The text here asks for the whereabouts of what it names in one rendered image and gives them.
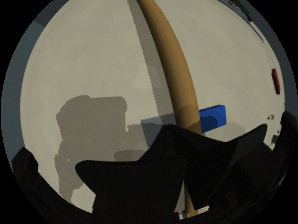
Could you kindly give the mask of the red rectangular block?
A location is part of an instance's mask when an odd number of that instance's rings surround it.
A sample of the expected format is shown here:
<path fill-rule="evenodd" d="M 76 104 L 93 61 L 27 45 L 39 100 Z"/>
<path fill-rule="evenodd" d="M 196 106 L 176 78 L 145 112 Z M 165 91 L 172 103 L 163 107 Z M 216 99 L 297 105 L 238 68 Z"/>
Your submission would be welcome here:
<path fill-rule="evenodd" d="M 281 91 L 281 87 L 279 87 L 279 80 L 278 80 L 278 75 L 277 75 L 277 71 L 275 71 L 274 68 L 273 69 L 273 73 L 271 73 L 271 75 L 273 75 L 273 80 L 274 80 L 274 87 L 275 87 L 275 95 L 278 95 L 278 93 L 281 93 L 279 91 Z"/>

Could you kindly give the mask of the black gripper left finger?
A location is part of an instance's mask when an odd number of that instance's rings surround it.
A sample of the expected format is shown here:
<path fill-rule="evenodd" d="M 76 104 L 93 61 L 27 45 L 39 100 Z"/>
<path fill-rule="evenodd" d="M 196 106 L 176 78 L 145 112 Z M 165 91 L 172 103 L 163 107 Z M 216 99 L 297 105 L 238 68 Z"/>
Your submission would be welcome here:
<path fill-rule="evenodd" d="M 76 164 L 82 183 L 94 194 L 146 197 L 169 196 L 170 213 L 176 210 L 186 172 L 185 156 L 176 156 L 172 131 L 162 125 L 144 156 L 136 161 L 84 160 Z"/>

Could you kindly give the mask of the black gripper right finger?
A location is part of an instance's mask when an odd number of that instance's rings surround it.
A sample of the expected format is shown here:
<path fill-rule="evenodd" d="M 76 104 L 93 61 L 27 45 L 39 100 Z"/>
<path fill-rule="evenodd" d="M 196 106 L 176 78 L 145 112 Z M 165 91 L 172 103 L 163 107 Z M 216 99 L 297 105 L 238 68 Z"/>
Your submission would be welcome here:
<path fill-rule="evenodd" d="M 225 143 L 174 124 L 168 127 L 172 131 L 176 156 L 182 155 L 188 160 L 184 181 L 194 210 L 209 205 L 209 198 L 220 188 L 235 161 L 263 143 L 267 133 L 267 124 L 262 124 Z"/>

